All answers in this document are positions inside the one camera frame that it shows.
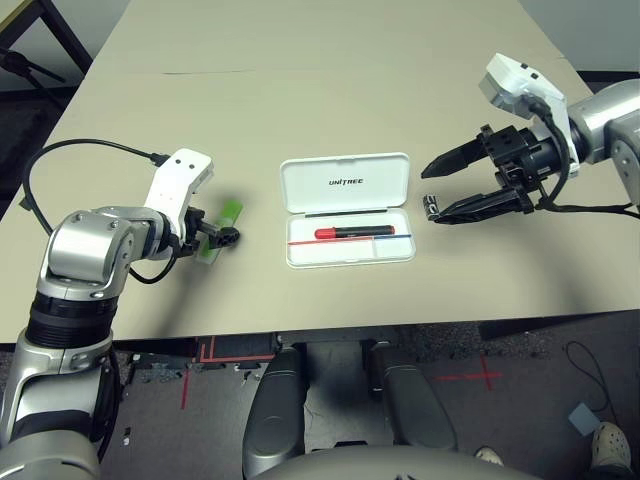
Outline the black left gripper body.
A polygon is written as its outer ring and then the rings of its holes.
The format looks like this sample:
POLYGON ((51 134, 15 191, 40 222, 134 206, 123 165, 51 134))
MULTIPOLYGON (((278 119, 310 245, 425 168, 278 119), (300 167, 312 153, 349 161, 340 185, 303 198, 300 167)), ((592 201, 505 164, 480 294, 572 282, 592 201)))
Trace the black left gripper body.
POLYGON ((194 253, 199 247, 199 241, 196 239, 197 233, 200 231, 204 220, 205 212, 200 209, 188 209, 185 222, 185 240, 183 243, 184 253, 194 253))

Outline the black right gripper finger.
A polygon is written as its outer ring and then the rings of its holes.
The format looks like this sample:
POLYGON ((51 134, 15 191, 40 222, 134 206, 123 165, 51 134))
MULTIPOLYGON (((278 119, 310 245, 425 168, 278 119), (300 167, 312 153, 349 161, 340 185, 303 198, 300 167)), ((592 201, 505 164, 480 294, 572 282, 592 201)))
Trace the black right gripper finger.
POLYGON ((433 215, 437 224, 476 223, 511 212, 531 212, 531 199, 523 191, 501 189, 490 194, 477 194, 454 202, 433 215))
POLYGON ((472 163, 486 156, 487 152, 483 143, 478 139, 474 139, 437 156, 421 172, 421 178, 449 176, 466 169, 472 163))

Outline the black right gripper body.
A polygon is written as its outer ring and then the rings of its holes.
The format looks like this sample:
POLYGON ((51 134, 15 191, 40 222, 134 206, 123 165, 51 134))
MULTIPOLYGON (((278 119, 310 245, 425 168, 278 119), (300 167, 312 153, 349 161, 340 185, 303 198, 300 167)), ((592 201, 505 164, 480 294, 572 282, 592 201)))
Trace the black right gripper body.
POLYGON ((513 126, 494 132, 489 125, 481 128, 480 142, 497 168, 500 189, 482 199, 486 210, 534 210, 530 194, 548 195, 543 181, 561 172, 561 155, 553 138, 539 140, 528 128, 513 126))

